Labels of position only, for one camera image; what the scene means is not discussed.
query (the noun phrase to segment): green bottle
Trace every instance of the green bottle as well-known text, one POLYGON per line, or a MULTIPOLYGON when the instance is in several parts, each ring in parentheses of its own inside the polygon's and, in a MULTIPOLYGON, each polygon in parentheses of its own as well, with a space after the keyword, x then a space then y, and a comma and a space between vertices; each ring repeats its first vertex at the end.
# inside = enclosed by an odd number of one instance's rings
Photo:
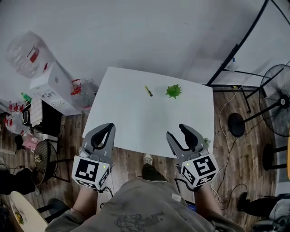
POLYGON ((26 100, 29 103, 31 103, 31 97, 29 97, 27 94, 21 92, 21 96, 24 98, 24 100, 26 100))

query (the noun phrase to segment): black fan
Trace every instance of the black fan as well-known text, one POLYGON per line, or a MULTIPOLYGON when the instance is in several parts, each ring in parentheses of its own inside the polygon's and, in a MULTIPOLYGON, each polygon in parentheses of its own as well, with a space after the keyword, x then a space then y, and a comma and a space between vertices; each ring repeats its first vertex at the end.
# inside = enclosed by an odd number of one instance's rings
POLYGON ((289 137, 290 67, 280 64, 270 68, 263 77, 259 89, 261 111, 245 120, 238 113, 231 114, 227 120, 231 134, 241 137, 245 132, 245 123, 262 115, 265 123, 274 133, 289 137))

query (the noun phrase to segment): gray sweatshirt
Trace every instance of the gray sweatshirt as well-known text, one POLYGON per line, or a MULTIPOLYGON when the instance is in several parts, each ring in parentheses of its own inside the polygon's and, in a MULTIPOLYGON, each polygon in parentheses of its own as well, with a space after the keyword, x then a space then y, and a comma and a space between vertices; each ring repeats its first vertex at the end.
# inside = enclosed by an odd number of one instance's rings
POLYGON ((208 220, 189 209, 174 186, 140 178, 125 183, 102 210, 85 220, 76 211, 54 219, 46 232, 243 232, 215 212, 208 220))

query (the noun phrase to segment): large water bottle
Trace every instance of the large water bottle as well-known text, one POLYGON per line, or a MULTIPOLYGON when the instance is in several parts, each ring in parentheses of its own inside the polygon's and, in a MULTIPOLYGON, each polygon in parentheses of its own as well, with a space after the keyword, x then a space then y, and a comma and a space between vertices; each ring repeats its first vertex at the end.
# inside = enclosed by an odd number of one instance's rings
POLYGON ((45 42, 31 31, 12 40, 5 58, 20 75, 30 79, 40 77, 55 61, 45 42))

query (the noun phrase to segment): marker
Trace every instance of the marker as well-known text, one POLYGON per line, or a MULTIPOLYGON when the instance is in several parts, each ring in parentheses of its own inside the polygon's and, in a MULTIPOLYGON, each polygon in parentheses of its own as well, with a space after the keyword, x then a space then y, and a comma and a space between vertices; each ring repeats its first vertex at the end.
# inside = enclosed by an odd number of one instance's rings
POLYGON ((150 95, 150 97, 152 97, 153 95, 152 95, 152 93, 150 92, 150 90, 148 89, 147 86, 145 86, 145 89, 147 90, 147 92, 148 92, 148 94, 150 95))

